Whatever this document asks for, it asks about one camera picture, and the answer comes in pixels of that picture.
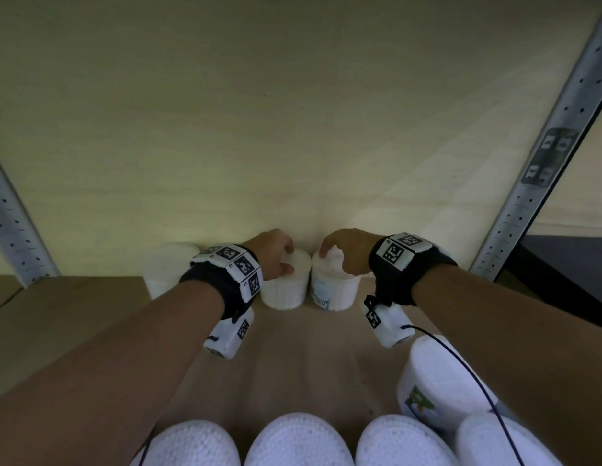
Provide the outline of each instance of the wristband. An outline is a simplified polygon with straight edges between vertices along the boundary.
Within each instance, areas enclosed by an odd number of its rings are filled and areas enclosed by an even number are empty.
[[[221,320],[233,323],[250,308],[264,285],[256,255],[242,245],[219,243],[191,259],[190,269],[180,282],[202,281],[216,289],[225,303]]]
[[[370,253],[369,265],[376,276],[376,299],[390,307],[416,305],[411,295],[415,283],[432,267],[456,265],[448,252],[417,235],[395,234],[378,241]]]

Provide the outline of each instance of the cotton swab container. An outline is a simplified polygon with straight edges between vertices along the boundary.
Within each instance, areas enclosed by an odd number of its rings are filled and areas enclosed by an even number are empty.
[[[438,339],[456,352],[445,337]],[[497,397],[486,385],[485,389],[495,404]],[[404,415],[440,434],[453,433],[469,415],[491,408],[468,371],[429,336],[418,338],[411,346],[396,392]]]
[[[284,253],[281,262],[294,266],[295,272],[264,282],[260,297],[272,309],[285,311],[303,304],[310,280],[312,258],[305,250],[295,249],[290,255]]]
[[[319,417],[294,413],[262,430],[247,453],[245,466],[354,466],[336,429]]]
[[[150,297],[156,299],[172,289],[191,267],[191,258],[199,253],[192,243],[169,243],[146,255],[141,274]]]
[[[527,429],[502,417],[525,465],[562,466],[560,461]],[[465,419],[456,432],[456,456],[462,466],[518,466],[502,426],[493,414]]]
[[[361,276],[352,276],[342,269],[344,253],[333,247],[325,258],[318,252],[312,257],[312,300],[327,311],[343,311],[355,302]]]
[[[385,415],[361,434],[355,454],[357,466],[458,466],[452,450],[417,420]]]
[[[143,449],[130,466],[139,466]],[[234,440],[219,425],[191,420],[168,428],[150,444],[143,466],[241,466]]]

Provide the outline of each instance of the black cable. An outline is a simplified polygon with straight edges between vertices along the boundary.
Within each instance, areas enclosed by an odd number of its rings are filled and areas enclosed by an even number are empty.
[[[154,431],[156,430],[156,425],[152,428],[152,431],[147,436],[145,440],[145,447],[143,447],[143,454],[141,455],[141,459],[139,460],[139,466],[143,466],[143,462],[145,461],[145,455],[147,455],[147,451],[150,449],[150,443],[152,443],[152,439],[154,438]]]
[[[469,368],[467,366],[467,363],[465,363],[465,361],[463,361],[463,359],[457,355],[449,346],[447,346],[445,343],[443,343],[441,340],[439,340],[436,336],[432,335],[430,332],[421,329],[420,327],[416,327],[416,326],[412,326],[411,324],[407,324],[401,327],[401,329],[415,329],[415,330],[419,330],[421,331],[423,334],[426,334],[427,336],[429,336],[430,338],[432,338],[435,342],[437,342],[439,345],[441,345],[443,348],[445,348],[448,352],[450,352],[450,354],[456,358],[457,360],[459,360],[460,364],[463,365],[465,367],[465,369],[469,372],[469,374],[474,378],[474,380],[476,381],[476,383],[478,383],[478,386],[480,386],[480,389],[483,390],[484,393],[484,397],[486,397],[486,399],[489,401],[489,404],[491,405],[491,410],[493,411],[493,414],[495,414],[495,416],[497,417],[497,420],[499,420],[500,425],[502,426],[502,429],[504,429],[504,433],[506,434],[506,438],[508,439],[508,442],[510,443],[510,446],[512,447],[512,450],[515,453],[515,456],[517,457],[517,461],[519,462],[519,464],[521,466],[525,466],[525,464],[523,463],[523,460],[521,459],[521,455],[519,454],[519,450],[517,450],[517,447],[515,446],[514,441],[512,440],[512,437],[510,436],[510,433],[508,431],[508,429],[506,428],[506,424],[504,423],[504,420],[502,419],[502,416],[499,415],[499,412],[497,411],[497,408],[495,407],[495,404],[493,404],[493,401],[491,400],[491,396],[489,396],[489,393],[487,392],[487,390],[484,388],[482,382],[480,381],[480,379],[478,379],[478,376],[476,376],[476,374],[472,371],[471,368]]]

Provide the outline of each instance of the forearm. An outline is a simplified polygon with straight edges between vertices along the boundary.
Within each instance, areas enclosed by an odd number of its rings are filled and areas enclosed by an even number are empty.
[[[412,294],[561,460],[602,460],[602,329],[454,266],[432,268]]]
[[[1,397],[0,464],[128,464],[223,309],[179,284]]]

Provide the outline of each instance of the perforated metal post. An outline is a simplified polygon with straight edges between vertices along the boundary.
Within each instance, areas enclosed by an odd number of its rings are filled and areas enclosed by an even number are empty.
[[[20,283],[59,276],[33,223],[0,165],[0,250]]]
[[[494,281],[602,109],[602,18],[470,271]]]

